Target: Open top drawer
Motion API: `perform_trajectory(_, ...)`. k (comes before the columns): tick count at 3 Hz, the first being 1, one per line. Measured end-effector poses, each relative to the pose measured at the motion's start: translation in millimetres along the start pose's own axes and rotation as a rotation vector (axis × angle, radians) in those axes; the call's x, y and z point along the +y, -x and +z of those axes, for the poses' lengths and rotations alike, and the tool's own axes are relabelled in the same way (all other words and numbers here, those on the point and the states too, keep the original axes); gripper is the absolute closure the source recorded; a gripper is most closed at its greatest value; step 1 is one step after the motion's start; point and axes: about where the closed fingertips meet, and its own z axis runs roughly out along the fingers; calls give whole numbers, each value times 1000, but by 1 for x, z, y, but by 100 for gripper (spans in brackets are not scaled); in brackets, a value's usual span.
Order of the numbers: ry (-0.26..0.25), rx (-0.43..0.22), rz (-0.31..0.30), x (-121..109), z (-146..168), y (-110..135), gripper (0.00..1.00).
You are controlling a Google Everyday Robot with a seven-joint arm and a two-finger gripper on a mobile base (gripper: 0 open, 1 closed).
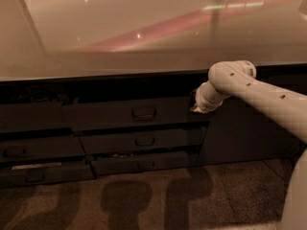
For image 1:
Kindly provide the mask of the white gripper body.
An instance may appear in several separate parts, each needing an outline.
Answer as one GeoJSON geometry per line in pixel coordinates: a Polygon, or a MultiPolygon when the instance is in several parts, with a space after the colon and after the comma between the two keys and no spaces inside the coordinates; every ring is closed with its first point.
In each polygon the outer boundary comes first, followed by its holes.
{"type": "Polygon", "coordinates": [[[207,81],[197,88],[194,106],[198,106],[202,110],[211,112],[220,107],[223,101],[223,95],[220,94],[209,81],[207,81]]]}

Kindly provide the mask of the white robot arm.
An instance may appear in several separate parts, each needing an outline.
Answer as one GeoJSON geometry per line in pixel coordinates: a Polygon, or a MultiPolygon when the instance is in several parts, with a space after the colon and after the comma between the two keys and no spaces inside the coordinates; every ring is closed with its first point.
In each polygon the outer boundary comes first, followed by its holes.
{"type": "MultiPolygon", "coordinates": [[[[196,90],[194,112],[216,110],[231,96],[251,105],[307,144],[307,96],[256,78],[247,60],[222,61],[209,68],[196,90]]],[[[297,160],[283,209],[281,230],[307,230],[307,150],[297,160]]]]}

